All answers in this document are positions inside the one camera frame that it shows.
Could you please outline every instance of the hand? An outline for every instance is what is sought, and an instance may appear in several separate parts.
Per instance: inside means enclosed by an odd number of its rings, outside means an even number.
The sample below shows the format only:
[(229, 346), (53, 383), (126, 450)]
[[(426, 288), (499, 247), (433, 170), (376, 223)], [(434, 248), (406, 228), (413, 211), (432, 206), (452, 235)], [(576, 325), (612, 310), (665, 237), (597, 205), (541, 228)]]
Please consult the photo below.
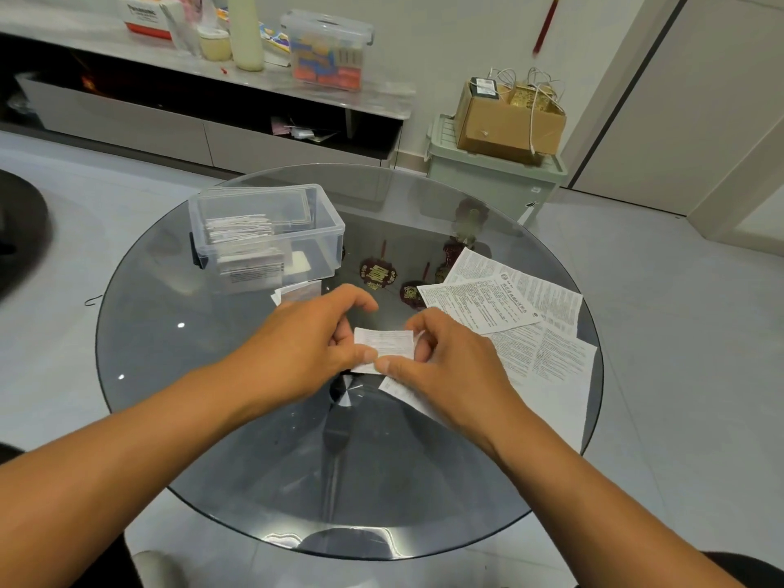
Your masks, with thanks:
[(315, 394), (332, 376), (372, 363), (378, 352), (354, 344), (346, 312), (376, 311), (368, 293), (342, 285), (301, 303), (283, 303), (250, 339), (212, 365), (221, 384), (230, 381), (248, 420)]
[(414, 361), (383, 356), (376, 368), (422, 392), (430, 403), (492, 458), (492, 432), (527, 410), (506, 377), (495, 347), (438, 309), (428, 309), (405, 325), (424, 332)]

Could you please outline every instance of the white tile floor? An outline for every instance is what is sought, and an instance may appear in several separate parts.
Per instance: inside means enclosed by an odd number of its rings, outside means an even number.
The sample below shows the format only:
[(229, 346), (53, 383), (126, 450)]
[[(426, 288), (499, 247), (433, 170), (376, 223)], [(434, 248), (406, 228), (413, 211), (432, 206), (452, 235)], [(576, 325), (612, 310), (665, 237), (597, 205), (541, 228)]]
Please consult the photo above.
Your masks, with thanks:
[[(0, 168), (53, 215), (41, 266), (0, 303), (0, 441), (30, 449), (107, 414), (100, 295), (142, 232), (213, 180), (0, 133)], [(586, 457), (702, 549), (784, 567), (784, 259), (703, 240), (681, 218), (560, 190), (532, 230), (597, 322), (606, 381)], [(192, 586), (573, 586), (534, 517), (469, 549), (346, 563), (258, 544), (162, 493), (127, 532)]]

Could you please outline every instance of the forearm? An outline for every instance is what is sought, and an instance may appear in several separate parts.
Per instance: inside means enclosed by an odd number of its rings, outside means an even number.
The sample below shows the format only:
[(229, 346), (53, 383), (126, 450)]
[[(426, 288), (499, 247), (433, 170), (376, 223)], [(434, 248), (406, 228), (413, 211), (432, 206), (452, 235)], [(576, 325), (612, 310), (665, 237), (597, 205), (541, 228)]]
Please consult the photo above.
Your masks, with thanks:
[(0, 586), (69, 586), (184, 468), (244, 422), (209, 369), (0, 466)]
[(509, 417), (492, 439), (495, 458), (581, 586), (740, 586), (602, 476), (524, 405)]

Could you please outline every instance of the left hand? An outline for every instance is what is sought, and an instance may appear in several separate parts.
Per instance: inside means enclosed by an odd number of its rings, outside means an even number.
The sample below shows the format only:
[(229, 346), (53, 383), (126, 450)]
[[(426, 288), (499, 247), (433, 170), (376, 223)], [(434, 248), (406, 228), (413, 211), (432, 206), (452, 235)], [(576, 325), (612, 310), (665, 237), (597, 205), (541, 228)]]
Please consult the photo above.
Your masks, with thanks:
[(249, 419), (315, 394), (345, 369), (372, 363), (370, 346), (354, 344), (346, 312), (372, 312), (376, 300), (353, 285), (299, 303), (283, 303), (232, 354), (211, 365), (221, 385), (229, 381)]

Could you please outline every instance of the round glass table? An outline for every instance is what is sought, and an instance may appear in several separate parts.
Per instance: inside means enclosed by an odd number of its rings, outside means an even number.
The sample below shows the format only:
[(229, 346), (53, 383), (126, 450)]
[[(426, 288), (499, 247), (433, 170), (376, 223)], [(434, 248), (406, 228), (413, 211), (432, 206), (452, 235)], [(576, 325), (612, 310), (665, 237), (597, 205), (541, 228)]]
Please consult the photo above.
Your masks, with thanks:
[[(397, 273), (374, 291), (377, 313), (349, 313), (354, 326), (400, 329), (417, 308), (404, 287), (442, 279), (456, 247), (462, 248), (459, 241), (577, 291), (555, 256), (522, 226), (423, 177), (377, 167), (299, 165), (223, 186), (306, 183), (320, 184), (346, 223), (343, 265), (323, 281), (324, 292), (342, 283), (363, 286), (361, 264), (368, 258)], [(190, 233), (183, 203), (131, 247), (112, 276), (98, 320), (96, 360), (113, 412), (221, 359), (274, 308), (271, 290), (213, 294)], [(584, 303), (578, 336), (599, 346)], [(484, 453), (379, 391), (382, 379), (359, 375), (347, 390), (330, 383), (304, 402), (241, 427), (180, 474), (171, 490), (238, 532), (349, 559), (394, 560), (456, 549), (530, 512)], [(599, 349), (583, 450), (597, 422), (603, 381)]]

